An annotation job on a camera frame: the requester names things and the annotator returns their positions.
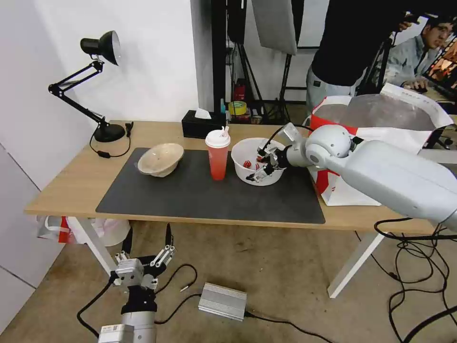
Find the yellow tape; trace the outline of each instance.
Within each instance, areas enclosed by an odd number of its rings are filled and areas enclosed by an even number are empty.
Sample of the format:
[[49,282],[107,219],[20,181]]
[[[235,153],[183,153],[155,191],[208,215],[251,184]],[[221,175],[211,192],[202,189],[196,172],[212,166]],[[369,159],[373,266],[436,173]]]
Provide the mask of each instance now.
[[233,101],[228,103],[228,112],[230,115],[245,115],[247,112],[247,105],[244,101]]

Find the white bowl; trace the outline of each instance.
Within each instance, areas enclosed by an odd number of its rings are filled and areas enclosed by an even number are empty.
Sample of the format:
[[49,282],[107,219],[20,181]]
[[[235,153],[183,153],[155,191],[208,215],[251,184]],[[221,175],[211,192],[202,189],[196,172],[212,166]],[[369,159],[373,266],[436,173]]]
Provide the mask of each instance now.
[[137,168],[143,174],[165,177],[175,170],[183,155],[184,149],[179,144],[159,144],[140,157]]
[[[282,170],[274,171],[271,175],[267,176],[260,182],[246,180],[246,177],[251,175],[256,171],[256,161],[257,161],[257,147],[263,145],[267,142],[266,138],[247,138],[245,140],[239,141],[232,148],[231,157],[235,163],[235,171],[238,177],[245,183],[252,184],[254,186],[268,186],[274,184],[282,175]],[[280,149],[284,149],[285,146],[277,141],[271,141],[270,146],[276,146]],[[250,161],[252,163],[251,169],[243,167],[245,161]]]

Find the desk lamp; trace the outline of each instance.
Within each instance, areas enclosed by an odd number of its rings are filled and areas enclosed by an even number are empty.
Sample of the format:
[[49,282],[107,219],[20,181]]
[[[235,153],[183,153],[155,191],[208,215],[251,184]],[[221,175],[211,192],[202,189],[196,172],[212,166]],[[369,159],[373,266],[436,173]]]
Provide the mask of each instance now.
[[[117,124],[109,124],[105,121],[105,117],[100,114],[91,111],[87,108],[82,107],[80,104],[70,99],[65,95],[65,92],[76,87],[80,83],[100,74],[103,71],[104,62],[100,60],[100,56],[103,56],[107,61],[112,64],[118,65],[120,62],[120,44],[119,38],[115,31],[109,31],[105,33],[100,39],[83,38],[81,39],[81,49],[94,60],[91,64],[83,69],[71,74],[69,77],[63,80],[49,85],[49,92],[56,97],[65,101],[68,105],[73,106],[78,111],[84,113],[93,121],[98,124],[98,128],[95,130],[93,137],[99,142],[112,142],[122,138],[125,134],[125,130],[122,126]],[[85,72],[86,70],[94,68],[95,71],[76,81],[70,81],[75,76]]]

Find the cup lid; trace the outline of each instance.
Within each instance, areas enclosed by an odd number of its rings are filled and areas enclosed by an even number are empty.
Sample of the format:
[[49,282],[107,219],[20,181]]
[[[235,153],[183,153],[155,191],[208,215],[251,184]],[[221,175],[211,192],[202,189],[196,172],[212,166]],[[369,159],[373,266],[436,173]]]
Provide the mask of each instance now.
[[211,148],[225,148],[230,144],[229,127],[223,127],[222,130],[213,130],[206,135],[205,143]]

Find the lamp base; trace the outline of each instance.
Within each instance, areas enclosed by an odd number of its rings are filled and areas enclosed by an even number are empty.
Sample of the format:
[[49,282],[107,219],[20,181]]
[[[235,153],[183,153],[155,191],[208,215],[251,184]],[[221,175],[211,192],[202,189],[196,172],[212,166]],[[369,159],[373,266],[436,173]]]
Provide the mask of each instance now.
[[94,138],[99,142],[112,142],[121,139],[125,135],[125,130],[117,124],[101,125],[94,133]]

